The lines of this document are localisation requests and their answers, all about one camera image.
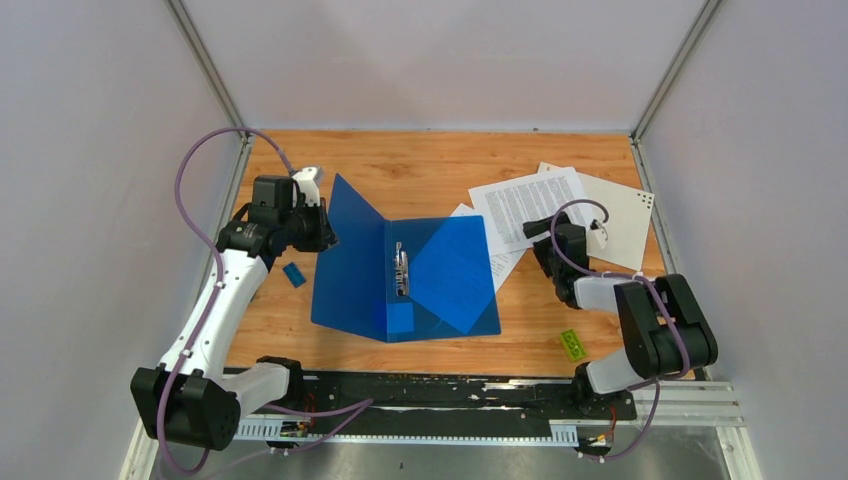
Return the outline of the blue file folder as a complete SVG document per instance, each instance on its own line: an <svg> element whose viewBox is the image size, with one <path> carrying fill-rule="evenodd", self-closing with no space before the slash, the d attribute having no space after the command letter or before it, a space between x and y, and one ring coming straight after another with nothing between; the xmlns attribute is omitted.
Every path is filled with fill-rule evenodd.
<svg viewBox="0 0 848 480"><path fill-rule="evenodd" d="M389 220L334 178L335 246L317 257L311 321L384 343L501 332L479 215Z"/></svg>

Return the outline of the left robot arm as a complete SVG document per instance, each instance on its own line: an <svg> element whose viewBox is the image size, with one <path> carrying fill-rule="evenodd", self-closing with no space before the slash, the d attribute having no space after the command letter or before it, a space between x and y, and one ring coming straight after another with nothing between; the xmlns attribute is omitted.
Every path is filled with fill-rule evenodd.
<svg viewBox="0 0 848 480"><path fill-rule="evenodd" d="M264 356L231 377L224 367L232 340L274 262L289 247L323 252L337 242L320 194L323 171L260 175L214 243L215 265L178 338L154 368L140 368L130 390L147 435L221 451L239 422L267 404L283 413L306 400L302 367Z"/></svg>

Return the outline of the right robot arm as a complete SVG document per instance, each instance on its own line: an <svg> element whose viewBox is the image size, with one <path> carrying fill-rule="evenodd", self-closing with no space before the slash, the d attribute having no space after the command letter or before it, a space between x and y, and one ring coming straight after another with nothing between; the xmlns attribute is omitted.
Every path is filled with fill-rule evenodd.
<svg viewBox="0 0 848 480"><path fill-rule="evenodd" d="M522 232L562 303L619 320L622 348L575 371L570 393L577 413L596 417L632 387L716 362L717 340L683 275L596 272L589 267L586 229L564 217L526 222Z"/></svg>

